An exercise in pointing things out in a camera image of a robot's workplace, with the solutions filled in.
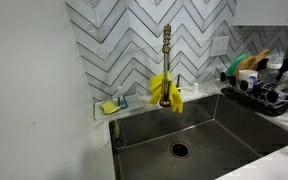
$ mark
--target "dish drying rack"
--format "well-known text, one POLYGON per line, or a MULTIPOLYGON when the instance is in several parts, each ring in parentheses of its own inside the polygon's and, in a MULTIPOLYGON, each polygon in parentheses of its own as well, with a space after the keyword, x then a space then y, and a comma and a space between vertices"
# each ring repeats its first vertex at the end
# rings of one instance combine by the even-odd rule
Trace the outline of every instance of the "dish drying rack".
POLYGON ((258 82, 251 85, 246 81, 237 80, 234 76, 221 73, 224 88, 222 93, 233 101, 251 108, 267 116, 275 117, 288 112, 288 90, 276 92, 276 84, 258 82))

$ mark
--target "faucet spout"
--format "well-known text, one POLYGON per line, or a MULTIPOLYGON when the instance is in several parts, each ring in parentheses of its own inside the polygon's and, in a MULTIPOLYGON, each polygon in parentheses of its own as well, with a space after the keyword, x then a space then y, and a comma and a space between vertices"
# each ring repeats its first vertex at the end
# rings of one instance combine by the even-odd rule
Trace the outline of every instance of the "faucet spout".
POLYGON ((170 81, 168 79, 168 71, 170 70, 170 39, 171 39, 171 25, 164 26, 163 31, 163 49, 164 53, 164 79, 162 80, 162 97, 160 99, 160 105, 162 107, 169 107, 171 101, 169 99, 169 86, 170 81))

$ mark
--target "yellow sponge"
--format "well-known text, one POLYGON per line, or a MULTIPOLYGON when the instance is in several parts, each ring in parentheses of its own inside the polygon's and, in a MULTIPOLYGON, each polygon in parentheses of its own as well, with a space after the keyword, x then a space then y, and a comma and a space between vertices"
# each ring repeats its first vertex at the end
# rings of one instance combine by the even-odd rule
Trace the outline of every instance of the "yellow sponge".
POLYGON ((103 109, 104 114, 112 114, 121 109, 121 107, 115 105, 113 100, 106 101, 100 107, 103 109))

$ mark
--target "sink basin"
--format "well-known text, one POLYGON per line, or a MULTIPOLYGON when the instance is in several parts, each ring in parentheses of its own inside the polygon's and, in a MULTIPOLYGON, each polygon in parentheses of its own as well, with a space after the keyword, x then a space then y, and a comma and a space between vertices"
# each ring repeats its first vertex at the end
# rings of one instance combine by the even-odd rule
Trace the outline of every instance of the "sink basin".
POLYGON ((222 95, 109 126, 116 179, 215 179, 288 145, 288 131, 222 95))

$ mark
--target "wall outlet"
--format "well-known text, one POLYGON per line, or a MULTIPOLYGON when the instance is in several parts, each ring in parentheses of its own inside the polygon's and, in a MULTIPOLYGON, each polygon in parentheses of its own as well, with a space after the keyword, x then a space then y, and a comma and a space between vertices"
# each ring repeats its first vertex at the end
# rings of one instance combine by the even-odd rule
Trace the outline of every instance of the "wall outlet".
POLYGON ((211 56, 214 57, 214 56, 225 55, 229 39, 230 39, 230 36, 214 37, 211 56))

